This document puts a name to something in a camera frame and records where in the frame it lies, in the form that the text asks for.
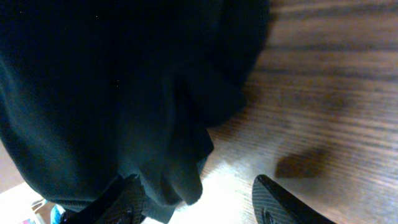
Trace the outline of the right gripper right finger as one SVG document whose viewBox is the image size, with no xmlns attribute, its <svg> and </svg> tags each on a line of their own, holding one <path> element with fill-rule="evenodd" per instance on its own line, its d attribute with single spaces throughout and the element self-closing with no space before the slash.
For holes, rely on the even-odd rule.
<svg viewBox="0 0 398 224">
<path fill-rule="evenodd" d="M 264 174 L 254 180 L 252 205 L 258 224 L 335 224 Z"/>
</svg>

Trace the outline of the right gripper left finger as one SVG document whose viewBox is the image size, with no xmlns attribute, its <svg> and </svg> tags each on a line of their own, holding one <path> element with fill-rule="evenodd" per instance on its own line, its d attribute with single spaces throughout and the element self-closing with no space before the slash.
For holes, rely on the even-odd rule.
<svg viewBox="0 0 398 224">
<path fill-rule="evenodd" d="M 65 212 L 61 224 L 140 224 L 145 193 L 138 175 L 118 177 L 109 189 L 78 213 Z"/>
</svg>

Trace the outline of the black t-shirt with logo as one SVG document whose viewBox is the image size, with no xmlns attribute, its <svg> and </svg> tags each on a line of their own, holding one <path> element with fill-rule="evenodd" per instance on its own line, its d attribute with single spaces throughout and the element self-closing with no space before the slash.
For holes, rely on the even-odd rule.
<svg viewBox="0 0 398 224">
<path fill-rule="evenodd" d="M 208 128 L 244 107 L 269 18 L 266 0 L 2 1 L 1 142 L 65 212 L 138 175 L 167 223 L 202 195 Z"/>
</svg>

